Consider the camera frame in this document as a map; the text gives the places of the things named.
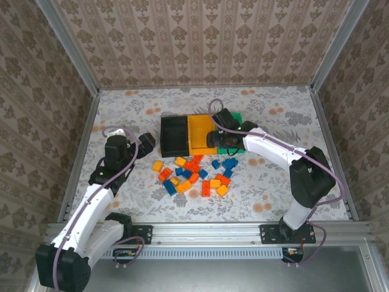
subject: blue toy brick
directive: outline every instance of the blue toy brick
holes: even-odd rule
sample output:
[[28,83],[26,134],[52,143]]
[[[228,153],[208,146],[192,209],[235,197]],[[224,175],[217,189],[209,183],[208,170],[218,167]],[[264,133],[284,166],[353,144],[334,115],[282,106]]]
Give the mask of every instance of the blue toy brick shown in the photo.
[[225,169],[233,169],[238,164],[238,160],[235,158],[226,159],[222,165]]
[[226,169],[225,172],[223,173],[223,175],[226,177],[226,178],[231,178],[232,176],[232,171],[230,169]]
[[204,169],[202,169],[199,171],[199,175],[200,175],[201,179],[204,179],[207,177],[208,173]]
[[183,172],[184,172],[184,169],[182,167],[179,167],[178,169],[176,169],[176,176],[182,175]]
[[190,176],[192,175],[192,172],[190,170],[184,170],[184,172],[182,173],[182,176],[186,179],[189,179]]
[[220,162],[217,160],[214,160],[211,162],[214,169],[218,169],[220,167]]
[[166,190],[168,191],[169,195],[173,196],[174,194],[177,193],[177,190],[176,190],[174,184],[170,181],[170,179],[167,179],[166,181],[164,181],[164,186],[165,186]]

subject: black mounting bracket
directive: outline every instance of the black mounting bracket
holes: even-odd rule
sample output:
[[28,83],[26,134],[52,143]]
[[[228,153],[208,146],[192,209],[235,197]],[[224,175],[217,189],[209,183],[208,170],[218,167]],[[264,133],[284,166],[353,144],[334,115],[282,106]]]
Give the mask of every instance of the black mounting bracket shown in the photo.
[[316,243],[314,228],[307,223],[297,229],[289,240],[281,234],[279,224],[260,225],[260,235],[264,245]]

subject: wall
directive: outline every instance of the wall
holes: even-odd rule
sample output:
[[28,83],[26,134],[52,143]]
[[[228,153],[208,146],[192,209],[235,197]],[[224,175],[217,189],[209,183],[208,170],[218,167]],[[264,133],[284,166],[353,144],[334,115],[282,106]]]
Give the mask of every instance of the wall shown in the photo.
[[0,1],[0,291],[57,220],[91,96],[35,1]]
[[54,0],[102,88],[309,84],[351,0]]
[[372,0],[319,96],[360,219],[389,266],[389,1]]

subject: floral tablecloth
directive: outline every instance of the floral tablecloth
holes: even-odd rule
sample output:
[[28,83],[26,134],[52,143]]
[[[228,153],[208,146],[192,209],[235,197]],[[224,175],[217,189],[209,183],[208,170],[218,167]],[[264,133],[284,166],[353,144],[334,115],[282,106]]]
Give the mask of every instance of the floral tablecloth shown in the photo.
[[[137,136],[150,132],[157,141],[154,151],[136,161],[128,180],[120,188],[107,211],[129,214],[134,222],[231,222],[278,221],[292,200],[289,175],[272,161],[255,153],[235,155],[226,196],[212,193],[201,197],[201,180],[183,194],[169,196],[152,166],[163,160],[174,168],[174,158],[162,159],[159,147],[160,117],[207,112],[211,99],[218,97],[230,111],[240,112],[243,120],[257,123],[268,133],[304,148],[317,146],[327,153],[326,144],[312,104],[308,87],[193,88],[102,91],[88,150],[75,194],[72,212],[83,196],[96,163],[104,155],[104,126],[124,125]],[[221,173],[211,166],[227,155],[206,156],[201,167],[209,177]],[[335,186],[327,198],[339,196]],[[313,220],[347,220],[343,203],[320,207]]]

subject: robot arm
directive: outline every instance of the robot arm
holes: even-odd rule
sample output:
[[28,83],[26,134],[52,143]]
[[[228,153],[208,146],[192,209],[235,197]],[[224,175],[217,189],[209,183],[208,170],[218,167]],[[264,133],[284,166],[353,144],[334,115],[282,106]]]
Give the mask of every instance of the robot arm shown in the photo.
[[[137,159],[150,153],[156,143],[149,133],[141,135],[139,141]],[[60,249],[57,265],[60,290],[65,292],[83,291],[88,284],[91,269],[103,253],[120,239],[133,236],[131,217],[118,213],[110,213],[105,218],[101,228],[92,237],[91,233],[98,219],[104,214],[105,208],[113,201],[120,186],[127,180],[133,165],[127,174],[123,173],[106,188],[97,193],[96,191],[122,171],[132,160],[134,153],[134,144],[130,145],[123,130],[108,134],[105,157],[99,161],[92,173],[89,179],[90,186],[86,189],[77,210],[58,236],[49,245],[40,245],[35,253],[41,285],[54,288],[53,264],[55,254]],[[67,240],[61,248],[63,238]]]
[[294,151],[287,150],[277,142],[282,142],[283,145],[289,146],[290,149],[294,148],[302,153],[306,153],[329,168],[324,153],[317,147],[312,147],[310,150],[295,148],[267,134],[252,122],[239,124],[226,108],[216,113],[213,118],[224,128],[259,133],[265,137],[212,131],[207,135],[208,147],[245,149],[264,156],[289,172],[293,201],[289,210],[280,219],[279,224],[280,234],[286,241],[289,241],[298,234],[298,230],[306,223],[317,202],[335,186],[335,180],[320,167],[310,163],[307,159],[294,153]]

